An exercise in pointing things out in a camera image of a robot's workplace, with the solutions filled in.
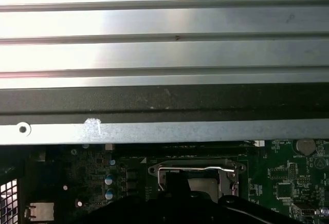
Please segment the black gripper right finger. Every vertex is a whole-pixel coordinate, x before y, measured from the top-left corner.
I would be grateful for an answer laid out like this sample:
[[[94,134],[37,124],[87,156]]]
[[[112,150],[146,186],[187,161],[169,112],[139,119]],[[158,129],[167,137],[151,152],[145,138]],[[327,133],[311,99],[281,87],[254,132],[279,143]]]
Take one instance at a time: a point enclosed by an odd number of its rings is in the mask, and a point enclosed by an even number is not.
[[[213,202],[206,193],[191,190],[184,173],[177,174],[177,223],[300,223],[237,196]]]

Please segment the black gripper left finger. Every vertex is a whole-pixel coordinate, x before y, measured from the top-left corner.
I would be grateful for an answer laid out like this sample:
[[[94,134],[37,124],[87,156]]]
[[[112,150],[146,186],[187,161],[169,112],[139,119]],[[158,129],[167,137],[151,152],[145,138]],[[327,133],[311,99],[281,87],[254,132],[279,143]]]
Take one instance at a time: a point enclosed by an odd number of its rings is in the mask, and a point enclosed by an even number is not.
[[[73,223],[177,223],[177,174],[166,177],[166,190],[156,199],[131,195],[109,203]]]

